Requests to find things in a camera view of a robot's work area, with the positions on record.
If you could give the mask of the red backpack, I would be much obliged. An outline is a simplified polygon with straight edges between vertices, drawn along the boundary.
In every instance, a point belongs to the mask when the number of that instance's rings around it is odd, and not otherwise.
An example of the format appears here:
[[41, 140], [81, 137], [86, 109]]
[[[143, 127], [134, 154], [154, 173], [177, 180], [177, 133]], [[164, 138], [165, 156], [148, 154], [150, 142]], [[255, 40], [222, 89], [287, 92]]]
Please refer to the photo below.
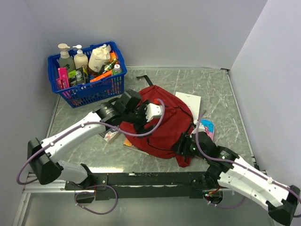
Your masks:
[[182, 168], [190, 166], [192, 157], [182, 155], [181, 152], [173, 149], [173, 146], [181, 139], [183, 133], [192, 132], [194, 119], [191, 110], [174, 94], [153, 85], [148, 76], [145, 75], [144, 78], [149, 86], [139, 91], [142, 101], [149, 100], [151, 103], [156, 103], [156, 99], [161, 99], [165, 104], [163, 121], [149, 136], [125, 135], [125, 137], [136, 148], [152, 156], [161, 159], [175, 158]]

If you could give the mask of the Jane Eyre book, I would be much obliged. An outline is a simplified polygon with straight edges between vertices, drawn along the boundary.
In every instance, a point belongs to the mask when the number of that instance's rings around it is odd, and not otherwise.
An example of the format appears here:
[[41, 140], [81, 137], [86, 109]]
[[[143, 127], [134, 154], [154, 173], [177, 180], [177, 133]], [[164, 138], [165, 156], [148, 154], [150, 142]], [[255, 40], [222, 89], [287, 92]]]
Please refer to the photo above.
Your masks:
[[139, 152], [139, 153], [142, 153], [142, 154], [145, 154], [145, 155], [149, 155], [148, 153], [138, 149], [137, 147], [135, 147], [127, 138], [125, 139], [124, 143], [123, 143], [123, 146], [132, 150], [132, 151], [136, 151], [136, 152]]

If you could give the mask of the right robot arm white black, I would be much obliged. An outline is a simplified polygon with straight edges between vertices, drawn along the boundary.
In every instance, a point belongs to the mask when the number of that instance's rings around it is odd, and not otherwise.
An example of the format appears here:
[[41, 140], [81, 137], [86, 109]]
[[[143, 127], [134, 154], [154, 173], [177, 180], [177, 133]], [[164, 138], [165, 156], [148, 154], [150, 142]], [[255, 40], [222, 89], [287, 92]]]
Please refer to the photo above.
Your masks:
[[205, 182], [209, 188], [229, 188], [262, 206], [276, 222], [291, 224], [300, 199], [298, 187], [273, 180], [237, 153], [216, 145], [205, 132], [182, 133], [171, 149], [185, 157], [198, 156], [208, 163]]

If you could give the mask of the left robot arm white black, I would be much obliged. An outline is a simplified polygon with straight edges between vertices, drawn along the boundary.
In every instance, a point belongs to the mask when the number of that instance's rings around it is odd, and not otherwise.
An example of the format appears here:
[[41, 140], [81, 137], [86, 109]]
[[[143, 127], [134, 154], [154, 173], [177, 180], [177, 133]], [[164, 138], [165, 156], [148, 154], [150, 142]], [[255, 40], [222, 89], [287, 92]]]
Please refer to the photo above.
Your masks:
[[64, 131], [39, 141], [32, 139], [28, 143], [28, 155], [32, 156], [43, 149], [30, 161], [30, 166], [41, 185], [47, 185], [60, 179], [76, 183], [82, 189], [88, 189], [93, 177], [85, 164], [73, 164], [63, 161], [62, 157], [87, 139], [105, 132], [109, 125], [119, 126], [129, 122], [142, 127], [147, 122], [148, 100], [142, 101], [139, 93], [125, 91], [120, 97], [102, 102], [82, 120]]

